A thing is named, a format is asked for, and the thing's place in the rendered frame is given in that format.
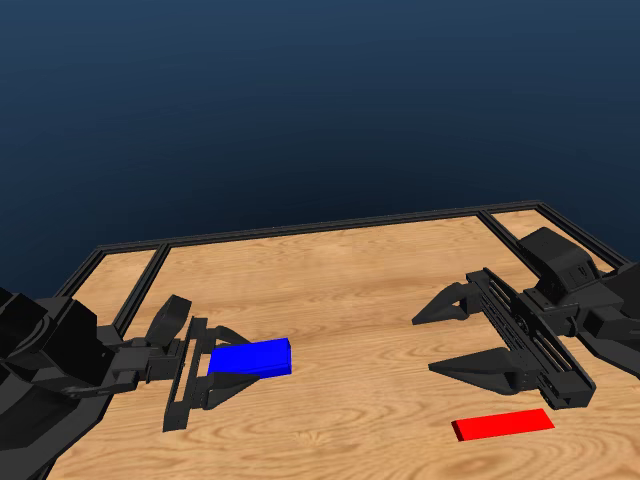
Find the blue hollow socket block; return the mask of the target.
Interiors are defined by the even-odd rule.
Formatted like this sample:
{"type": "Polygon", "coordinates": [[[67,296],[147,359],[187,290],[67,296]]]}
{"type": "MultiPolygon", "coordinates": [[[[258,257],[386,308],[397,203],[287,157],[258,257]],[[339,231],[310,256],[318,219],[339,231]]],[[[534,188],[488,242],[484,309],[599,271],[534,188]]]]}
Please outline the blue hollow socket block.
{"type": "Polygon", "coordinates": [[[217,346],[211,353],[207,373],[257,375],[261,379],[290,375],[292,351],[287,338],[231,346],[217,346]]]}

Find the thin red peg bar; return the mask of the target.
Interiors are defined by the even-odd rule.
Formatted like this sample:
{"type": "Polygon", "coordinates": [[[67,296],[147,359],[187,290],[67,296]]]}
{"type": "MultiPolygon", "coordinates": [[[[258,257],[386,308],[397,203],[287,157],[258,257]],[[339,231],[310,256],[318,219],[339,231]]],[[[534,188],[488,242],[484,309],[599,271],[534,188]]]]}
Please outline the thin red peg bar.
{"type": "Polygon", "coordinates": [[[459,441],[471,441],[549,430],[554,424],[547,413],[539,409],[457,419],[451,422],[459,441]]]}

